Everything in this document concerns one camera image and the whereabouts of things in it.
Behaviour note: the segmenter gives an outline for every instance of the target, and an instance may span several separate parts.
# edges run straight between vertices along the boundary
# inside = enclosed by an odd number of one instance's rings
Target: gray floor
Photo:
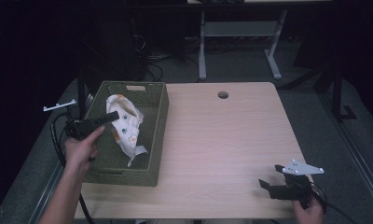
[[[283,79],[274,80],[263,52],[269,44],[270,39],[243,40],[239,42],[237,48],[226,53],[207,54],[205,82],[267,81],[282,86],[309,71],[293,67],[298,42],[282,41],[276,50],[275,59]],[[196,65],[198,54],[194,52],[187,56],[189,59],[184,61],[170,58],[155,63],[163,70],[162,81],[196,82],[199,75]],[[156,67],[152,67],[152,72],[156,76],[159,75]],[[361,103],[355,89],[344,81],[342,103],[349,105],[358,119],[345,120],[342,124],[334,121],[326,106],[326,103],[330,102],[331,91],[321,95],[315,93],[312,89],[315,80],[315,77],[311,78],[291,91],[279,91],[286,114],[307,163],[325,168],[324,175],[314,175],[313,179],[325,189],[328,201],[352,217],[356,223],[373,223],[372,194],[357,169],[357,163],[352,159],[350,144],[344,141],[339,131],[345,129],[350,134],[373,173],[373,118]],[[62,100],[68,101],[72,98],[76,98],[75,82],[70,84]],[[46,185],[51,178],[53,179],[51,175],[57,159],[49,139],[47,123],[3,202],[0,223],[28,223],[36,211],[36,205],[40,203],[40,196],[43,193],[50,194]],[[124,221],[97,220],[97,223],[123,223]],[[295,223],[291,219],[276,221],[284,224]],[[76,223],[86,223],[86,221],[76,220]],[[255,220],[255,223],[271,222]],[[350,222],[334,209],[328,208],[325,223]]]

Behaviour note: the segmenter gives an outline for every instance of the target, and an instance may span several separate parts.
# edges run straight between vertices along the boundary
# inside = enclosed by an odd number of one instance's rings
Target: dark background
[[[140,62],[144,58],[133,50],[132,15],[76,10],[89,3],[65,7],[55,1],[0,1],[0,203],[48,119],[42,107],[58,103],[78,74],[86,76],[93,90],[104,78],[139,80],[144,75]],[[188,22],[187,17],[147,11],[138,29],[149,44],[167,46],[166,50],[182,57],[177,41],[196,32],[190,28],[191,21],[199,22],[193,14]],[[312,18],[307,31],[300,31],[306,26],[301,18]],[[341,4],[314,17],[301,11],[289,13],[287,22],[283,35],[305,35],[296,65],[335,64],[373,115],[373,1]],[[123,39],[123,44],[116,38]],[[81,39],[104,57],[92,53]]]

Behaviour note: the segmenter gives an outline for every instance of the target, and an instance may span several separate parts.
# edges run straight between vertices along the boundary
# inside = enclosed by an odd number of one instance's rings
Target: wooden table
[[[271,83],[167,84],[169,114],[156,187],[84,183],[94,218],[283,218],[258,179],[284,185],[275,164],[304,161]],[[226,91],[227,99],[218,93]],[[80,207],[76,218],[84,218]]]

